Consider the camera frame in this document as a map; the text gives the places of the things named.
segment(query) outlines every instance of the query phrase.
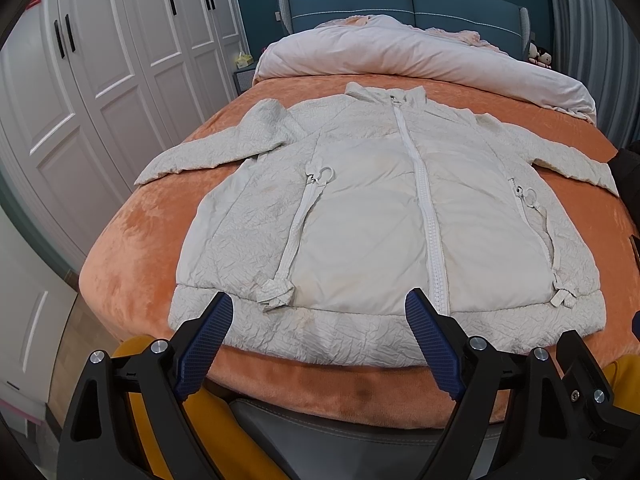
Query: door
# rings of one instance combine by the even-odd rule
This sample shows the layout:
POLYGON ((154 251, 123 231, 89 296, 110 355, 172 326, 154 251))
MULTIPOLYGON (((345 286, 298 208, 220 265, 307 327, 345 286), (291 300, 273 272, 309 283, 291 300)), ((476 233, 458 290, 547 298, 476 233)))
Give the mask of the door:
POLYGON ((2 209, 0 289, 0 398, 42 420, 76 293, 29 247, 2 209), (33 413, 33 404, 42 411, 33 413))
POLYGON ((242 50, 241 25, 239 23, 239 9, 235 0, 212 0, 211 14, 216 23, 220 45, 222 46, 225 68, 229 79, 235 69, 236 59, 242 50))
POLYGON ((122 0, 58 0, 65 47, 100 139, 131 190, 177 144, 164 127, 136 54, 122 0))
POLYGON ((225 61, 215 28, 209 20, 205 0, 173 0, 174 23, 182 47, 193 67, 193 78, 204 120, 209 119, 233 98, 227 82, 225 61))
POLYGON ((124 0, 124 7, 154 101, 167 129, 181 142, 206 117, 170 0, 124 0))
POLYGON ((58 0, 41 0, 0 51, 0 146, 10 152, 2 155, 8 176, 28 188, 20 194, 33 190, 31 210, 44 206, 70 245, 86 255, 130 189, 84 107, 64 28, 58 0))

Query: headboard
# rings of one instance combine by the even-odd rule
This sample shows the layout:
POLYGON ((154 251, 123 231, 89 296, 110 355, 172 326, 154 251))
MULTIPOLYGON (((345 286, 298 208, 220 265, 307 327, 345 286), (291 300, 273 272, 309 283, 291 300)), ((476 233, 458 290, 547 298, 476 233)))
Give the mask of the headboard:
POLYGON ((288 34, 354 14, 388 14, 419 28, 476 30, 515 59, 529 51, 529 13, 503 0, 278 0, 288 34))

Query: metal screw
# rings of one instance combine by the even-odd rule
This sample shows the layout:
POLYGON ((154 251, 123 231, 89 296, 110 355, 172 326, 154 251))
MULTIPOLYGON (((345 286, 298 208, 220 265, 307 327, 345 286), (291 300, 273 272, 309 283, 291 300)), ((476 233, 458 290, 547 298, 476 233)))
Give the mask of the metal screw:
POLYGON ((549 352, 547 352, 544 348, 535 348, 533 351, 533 355, 538 361, 546 361, 549 359, 549 352))
POLYGON ((89 361, 91 361, 94 365, 97 365, 104 359, 104 352, 102 350, 96 350, 89 356, 89 361))
POLYGON ((472 337, 469 340, 469 346, 474 350, 482 351, 486 348, 486 340, 481 337, 472 337))
POLYGON ((157 339, 151 343, 151 351, 154 354, 161 354, 167 348, 169 348, 169 343, 164 339, 157 339))
POLYGON ((596 390, 593 393, 593 400, 595 400, 598 404, 602 404, 604 402, 604 392, 602 390, 596 390))

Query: orange bedspread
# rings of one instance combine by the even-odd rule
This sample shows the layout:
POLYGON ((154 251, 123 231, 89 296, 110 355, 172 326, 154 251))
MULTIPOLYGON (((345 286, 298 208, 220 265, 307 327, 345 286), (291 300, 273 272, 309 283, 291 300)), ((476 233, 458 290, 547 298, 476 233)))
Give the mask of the orange bedspread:
MULTIPOLYGON (((353 75, 274 79, 261 82, 226 106, 188 140, 237 124, 264 98, 286 107, 342 93, 349 81, 363 86, 411 89, 422 85, 429 99, 475 113, 491 113, 547 139, 574 146, 600 161, 615 153, 585 121, 487 92, 402 76, 353 75)), ((120 339, 150 334, 171 337, 167 325, 175 269, 200 200, 238 164, 169 175, 136 190, 102 232, 80 275, 86 302, 120 339)), ((549 183, 593 252, 607 304, 607 326, 586 341, 601 365, 623 354, 640 354, 631 319, 640 310, 640 275, 629 243, 634 232, 623 203, 603 189, 548 170, 549 183)), ((233 390, 285 408, 351 422, 396 428, 439 428, 453 404, 426 367, 373 368, 307 365, 223 346, 209 377, 233 390)), ((504 417, 499 396, 494 420, 504 417)))

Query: wardrobe door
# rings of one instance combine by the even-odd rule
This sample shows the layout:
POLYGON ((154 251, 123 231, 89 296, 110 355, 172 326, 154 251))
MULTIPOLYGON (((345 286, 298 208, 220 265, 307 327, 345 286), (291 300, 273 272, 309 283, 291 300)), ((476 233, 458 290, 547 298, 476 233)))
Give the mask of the wardrobe door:
POLYGON ((122 0, 58 0, 68 59, 89 115, 127 185, 175 142, 146 83, 122 0))
POLYGON ((235 62, 242 50, 241 25, 239 23, 239 9, 235 0, 213 0, 211 13, 216 22, 218 37, 225 58, 229 75, 235 69, 235 62))
POLYGON ((55 229, 62 228, 71 240, 65 253, 77 263, 76 251, 88 254, 130 191, 84 107, 64 28, 58 0, 41 0, 2 48, 0 146, 9 178, 38 218, 38 209, 46 209, 55 229))
POLYGON ((194 69, 174 24, 171 0, 124 0, 124 7, 154 101, 174 142, 182 142, 205 115, 194 69))
POLYGON ((174 5, 174 23, 201 90, 202 111, 205 119, 209 119, 233 97, 226 79, 225 61, 207 15, 206 0, 174 0, 174 5))

